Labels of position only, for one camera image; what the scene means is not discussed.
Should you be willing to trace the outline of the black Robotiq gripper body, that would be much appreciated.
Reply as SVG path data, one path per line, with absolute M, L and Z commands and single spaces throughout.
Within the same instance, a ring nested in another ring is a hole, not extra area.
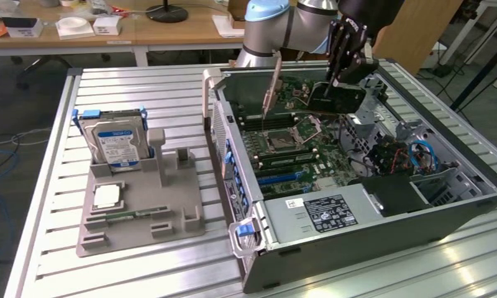
M 376 38 L 380 30 L 390 25 L 404 0 L 340 0 L 338 11 L 357 24 L 366 26 L 366 36 Z

